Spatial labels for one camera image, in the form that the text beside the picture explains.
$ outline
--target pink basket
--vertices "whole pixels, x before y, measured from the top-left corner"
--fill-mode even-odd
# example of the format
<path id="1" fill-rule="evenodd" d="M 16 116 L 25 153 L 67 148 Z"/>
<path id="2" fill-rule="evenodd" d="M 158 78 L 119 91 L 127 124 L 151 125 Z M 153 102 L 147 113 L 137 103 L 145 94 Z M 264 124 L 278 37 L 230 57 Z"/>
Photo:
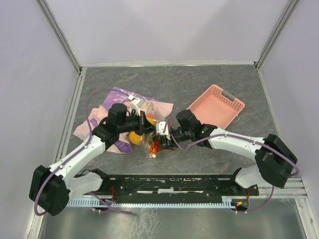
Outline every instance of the pink basket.
<path id="1" fill-rule="evenodd" d="M 188 109 L 201 123 L 225 129 L 245 104 L 217 85 L 209 87 Z"/>

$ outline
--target gray tabletop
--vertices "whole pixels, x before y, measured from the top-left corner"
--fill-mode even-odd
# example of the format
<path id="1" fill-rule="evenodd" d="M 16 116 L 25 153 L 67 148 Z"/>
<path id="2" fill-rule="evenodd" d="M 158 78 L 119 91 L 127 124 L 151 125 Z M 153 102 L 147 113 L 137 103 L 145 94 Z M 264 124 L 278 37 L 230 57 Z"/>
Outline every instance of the gray tabletop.
<path id="1" fill-rule="evenodd" d="M 91 94 L 117 86 L 156 100 L 174 103 L 176 114 L 186 109 L 208 87 L 216 84 L 245 103 L 245 108 L 227 127 L 228 131 L 249 136 L 276 133 L 265 93 L 254 66 L 162 66 L 88 68 L 72 132 L 85 120 L 85 105 Z M 108 93 L 96 95 L 89 110 L 98 107 Z M 81 140 L 71 136 L 68 152 Z M 145 148 L 132 145 L 130 154 L 105 152 L 85 168 L 100 168 L 108 174 L 231 174 L 239 167 L 254 164 L 240 155 L 208 148 L 193 147 L 188 152 L 176 150 L 150 159 Z"/>

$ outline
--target metal frame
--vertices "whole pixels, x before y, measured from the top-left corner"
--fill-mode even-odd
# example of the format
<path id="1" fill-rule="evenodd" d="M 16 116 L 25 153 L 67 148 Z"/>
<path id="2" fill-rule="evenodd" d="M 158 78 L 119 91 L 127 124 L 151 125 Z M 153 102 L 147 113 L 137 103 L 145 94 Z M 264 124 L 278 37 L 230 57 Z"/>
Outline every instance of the metal frame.
<path id="1" fill-rule="evenodd" d="M 79 72 L 79 74 L 76 78 L 71 101 L 69 104 L 69 109 L 67 112 L 66 120 L 64 122 L 64 127 L 63 127 L 62 134 L 60 137 L 60 142 L 59 142 L 58 148 L 56 150 L 56 156 L 55 156 L 52 163 L 56 162 L 57 160 L 59 160 L 61 157 L 64 156 L 66 149 L 67 149 L 67 146 L 69 144 L 69 139 L 70 139 L 72 126 L 73 126 L 73 122 L 74 122 L 74 118 L 75 118 L 75 114 L 76 114 L 76 109 L 78 107 L 80 95 L 82 92 L 82 87 L 83 87 L 83 83 L 84 83 L 84 79 L 85 79 L 85 75 L 86 75 L 86 70 L 87 70 L 87 68 L 83 67 L 82 71 Z M 43 222 L 43 216 L 39 217 L 39 216 L 35 215 L 34 211 L 32 210 L 30 218 L 29 218 L 28 226 L 25 230 L 24 238 L 25 239 L 38 238 L 42 222 Z"/>
<path id="2" fill-rule="evenodd" d="M 251 196 L 255 199 L 266 199 L 272 186 L 265 182 L 263 184 L 258 184 L 259 196 Z M 243 196 L 224 196 L 222 198 L 228 199 L 244 199 Z M 301 178 L 290 178 L 288 179 L 284 188 L 275 188 L 272 198 L 295 198 L 295 199 L 307 199 L 307 193 L 304 187 L 304 183 Z"/>
<path id="3" fill-rule="evenodd" d="M 311 208 L 309 199 L 296 199 L 296 205 L 307 238 L 319 239 L 319 227 Z"/>
<path id="4" fill-rule="evenodd" d="M 85 64 L 83 67 L 98 68 L 98 67 L 145 67 L 145 66 L 211 66 L 211 65 L 254 65 L 252 60 L 181 60 L 181 61 L 129 61 L 129 62 L 110 62 Z"/>
<path id="5" fill-rule="evenodd" d="M 267 90 L 267 87 L 266 87 L 265 82 L 263 80 L 263 76 L 261 74 L 260 69 L 257 68 L 256 70 L 257 70 L 259 79 L 261 81 L 261 85 L 263 86 L 263 89 L 264 89 L 264 92 L 265 92 L 265 96 L 266 96 L 266 99 L 267 99 L 269 111 L 270 111 L 271 117 L 273 118 L 273 121 L 274 121 L 274 124 L 275 124 L 275 128 L 276 128 L 276 131 L 277 131 L 277 135 L 279 137 L 281 137 L 281 134 L 280 134 L 280 131 L 279 131 L 279 128 L 278 128 L 278 124 L 277 124 L 277 120 L 276 120 L 276 117 L 275 117 L 275 114 L 274 114 L 274 110 L 273 110 L 273 107 L 271 105 L 270 98 L 269 98 L 269 95 L 268 95 L 268 90 Z"/>
<path id="6" fill-rule="evenodd" d="M 81 66 L 78 63 L 78 61 L 76 60 L 76 57 L 74 56 L 73 52 L 71 51 L 71 48 L 63 34 L 63 32 L 61 31 L 61 29 L 59 28 L 58 24 L 56 23 L 52 12 L 50 11 L 50 8 L 48 6 L 48 4 L 46 3 L 45 0 L 36 0 L 36 2 L 38 3 L 40 9 L 42 10 L 46 20 L 48 21 L 48 23 L 51 26 L 51 29 L 53 30 L 56 38 L 58 39 L 58 41 L 60 42 L 62 48 L 64 49 L 65 53 L 67 54 L 67 56 L 69 57 L 69 59 L 71 60 L 75 70 L 77 72 L 81 71 Z"/>
<path id="7" fill-rule="evenodd" d="M 276 23 L 275 28 L 273 29 L 270 37 L 267 40 L 267 43 L 262 50 L 262 53 L 260 55 L 259 60 L 256 63 L 256 68 L 259 70 L 263 64 L 265 63 L 269 53 L 273 49 L 280 33 L 285 28 L 287 22 L 289 21 L 290 17 L 292 16 L 294 10 L 296 9 L 296 6 L 298 4 L 299 0 L 289 0 L 288 4 L 286 5 L 283 13 L 281 14 L 279 20 Z"/>

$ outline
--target lavender wall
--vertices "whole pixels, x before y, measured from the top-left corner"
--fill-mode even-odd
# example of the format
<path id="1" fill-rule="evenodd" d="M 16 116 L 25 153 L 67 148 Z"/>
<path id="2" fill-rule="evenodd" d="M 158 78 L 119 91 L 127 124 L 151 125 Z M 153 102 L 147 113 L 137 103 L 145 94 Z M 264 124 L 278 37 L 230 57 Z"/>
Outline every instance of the lavender wall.
<path id="1" fill-rule="evenodd" d="M 300 1 L 262 68 L 279 131 L 319 220 L 319 1 Z"/>
<path id="2" fill-rule="evenodd" d="M 23 238 L 34 169 L 55 157 L 76 72 L 33 0 L 0 7 L 0 231 Z"/>
<path id="3" fill-rule="evenodd" d="M 82 66 L 253 64 L 288 0 L 47 0 Z"/>

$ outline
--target pink cloth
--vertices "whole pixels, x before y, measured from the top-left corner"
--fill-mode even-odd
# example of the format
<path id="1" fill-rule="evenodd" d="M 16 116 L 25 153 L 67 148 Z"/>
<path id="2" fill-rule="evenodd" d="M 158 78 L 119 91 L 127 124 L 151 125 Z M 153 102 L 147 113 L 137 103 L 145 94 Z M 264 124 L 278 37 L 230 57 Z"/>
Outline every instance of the pink cloth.
<path id="1" fill-rule="evenodd" d="M 131 107 L 129 102 L 123 102 L 124 105 L 128 107 L 128 111 L 131 112 Z M 141 107 L 141 111 L 144 112 L 155 112 L 157 119 L 160 120 L 159 117 L 162 119 L 168 117 L 173 109 L 173 104 L 164 103 L 164 102 L 157 102 L 152 100 L 146 100 L 146 102 Z M 96 127 L 103 118 L 108 116 L 108 111 L 105 109 L 103 105 L 100 105 L 98 108 L 93 108 L 90 115 L 89 120 L 92 129 Z M 89 127 L 86 121 L 84 121 L 81 125 L 79 125 L 74 133 L 75 136 L 80 138 L 81 140 L 85 140 L 86 137 L 89 135 Z M 113 144 L 107 151 L 113 153 L 130 153 L 132 152 L 130 143 L 126 139 L 127 133 L 121 133 L 119 141 Z"/>

